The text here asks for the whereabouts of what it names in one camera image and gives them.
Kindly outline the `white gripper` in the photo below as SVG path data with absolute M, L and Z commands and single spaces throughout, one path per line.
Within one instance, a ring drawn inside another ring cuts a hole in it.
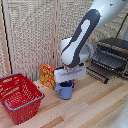
M 63 82 L 63 87 L 68 87 L 68 82 L 70 86 L 74 88 L 74 82 L 71 81 L 73 79 L 77 79 L 80 77 L 84 77 L 86 75 L 86 66 L 84 63 L 77 65 L 74 68 L 71 68 L 69 71 L 66 70 L 65 67 L 61 67 L 59 69 L 54 70 L 54 79 L 57 83 Z

